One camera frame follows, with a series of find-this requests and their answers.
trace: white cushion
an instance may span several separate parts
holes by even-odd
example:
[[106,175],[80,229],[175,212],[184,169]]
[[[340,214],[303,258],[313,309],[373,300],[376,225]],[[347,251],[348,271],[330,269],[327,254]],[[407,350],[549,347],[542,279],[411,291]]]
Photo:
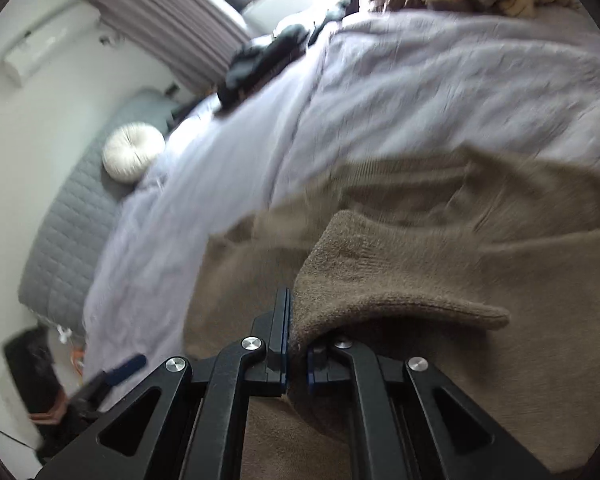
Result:
[[113,180],[132,184],[164,151],[164,137],[157,128],[146,123],[120,126],[107,139],[102,150],[102,163]]

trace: metal screw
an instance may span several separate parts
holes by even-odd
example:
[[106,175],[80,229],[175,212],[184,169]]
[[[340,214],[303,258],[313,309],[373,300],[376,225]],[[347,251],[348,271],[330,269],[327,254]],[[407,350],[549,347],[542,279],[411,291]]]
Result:
[[336,338],[336,341],[333,342],[333,345],[336,348],[346,350],[347,348],[351,348],[353,346],[353,341],[351,339],[347,339],[344,336],[339,336],[338,338]]
[[184,361],[184,359],[182,357],[172,357],[171,359],[169,359],[166,362],[165,367],[170,372],[179,372],[186,365],[187,365],[187,363]]
[[424,357],[412,357],[407,364],[414,372],[423,372],[429,368],[429,363],[427,363],[427,360]]
[[242,348],[245,350],[253,351],[257,350],[262,346],[262,341],[260,341],[257,337],[245,337],[242,340]]

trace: white comforter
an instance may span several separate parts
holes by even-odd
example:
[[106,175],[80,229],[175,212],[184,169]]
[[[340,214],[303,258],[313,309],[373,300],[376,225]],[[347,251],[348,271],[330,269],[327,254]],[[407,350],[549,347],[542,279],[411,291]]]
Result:
[[341,160],[470,142],[600,168],[600,34],[587,18],[351,18],[228,118],[174,133],[101,257],[84,309],[87,379],[136,352],[145,375],[181,353],[209,234]]

